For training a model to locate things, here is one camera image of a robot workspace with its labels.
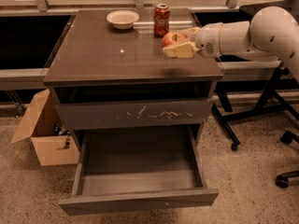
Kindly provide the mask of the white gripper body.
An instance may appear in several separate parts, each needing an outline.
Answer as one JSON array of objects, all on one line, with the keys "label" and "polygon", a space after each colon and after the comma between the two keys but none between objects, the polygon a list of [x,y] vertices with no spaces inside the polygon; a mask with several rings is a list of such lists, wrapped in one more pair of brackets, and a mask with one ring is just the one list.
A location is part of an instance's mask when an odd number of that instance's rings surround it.
[{"label": "white gripper body", "polygon": [[221,56],[221,27],[222,22],[210,23],[199,29],[194,37],[194,42],[199,53],[204,57],[219,58]]}]

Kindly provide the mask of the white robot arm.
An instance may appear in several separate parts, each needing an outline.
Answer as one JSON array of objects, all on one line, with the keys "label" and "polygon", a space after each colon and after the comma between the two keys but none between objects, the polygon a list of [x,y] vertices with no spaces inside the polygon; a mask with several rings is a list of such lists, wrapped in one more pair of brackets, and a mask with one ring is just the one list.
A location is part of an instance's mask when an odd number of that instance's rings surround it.
[{"label": "white robot arm", "polygon": [[265,7],[251,21],[210,23],[166,34],[163,53],[169,58],[223,55],[259,62],[280,60],[299,79],[299,24],[281,7]]}]

